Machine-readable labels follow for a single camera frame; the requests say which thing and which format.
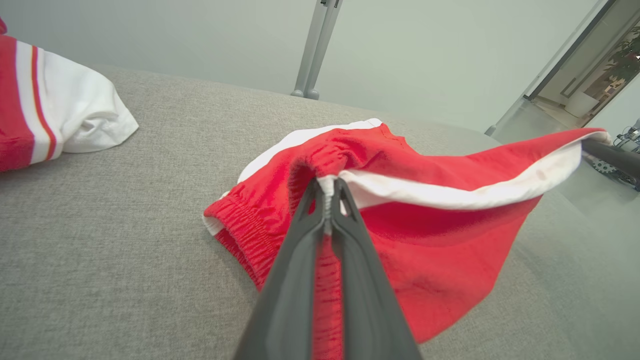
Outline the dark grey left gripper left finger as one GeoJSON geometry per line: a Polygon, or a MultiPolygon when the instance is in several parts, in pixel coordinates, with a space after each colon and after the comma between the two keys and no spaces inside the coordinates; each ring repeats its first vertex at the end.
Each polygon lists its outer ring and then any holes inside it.
{"type": "Polygon", "coordinates": [[[316,265],[325,221],[325,194],[313,178],[238,343],[236,360],[313,358],[316,265]]]}

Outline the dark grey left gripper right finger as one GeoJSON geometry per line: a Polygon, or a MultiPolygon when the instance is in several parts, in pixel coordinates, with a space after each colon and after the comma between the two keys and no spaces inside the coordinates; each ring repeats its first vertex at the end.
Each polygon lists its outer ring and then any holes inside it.
{"type": "Polygon", "coordinates": [[[333,243],[340,260],[346,360],[420,360],[397,296],[345,180],[334,182],[333,243]]]}

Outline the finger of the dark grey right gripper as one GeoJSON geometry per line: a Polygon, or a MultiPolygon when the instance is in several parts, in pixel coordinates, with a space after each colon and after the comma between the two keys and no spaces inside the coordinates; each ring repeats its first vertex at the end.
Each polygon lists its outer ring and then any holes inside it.
{"type": "Polygon", "coordinates": [[[582,150],[590,165],[602,174],[620,171],[630,177],[640,175],[640,155],[628,152],[618,146],[606,145],[594,139],[582,141],[582,150]]]}
{"type": "Polygon", "coordinates": [[[637,178],[624,173],[624,171],[621,171],[617,167],[612,166],[608,162],[596,159],[594,161],[594,170],[612,180],[615,180],[618,183],[631,187],[636,192],[640,191],[640,182],[637,178]]]}

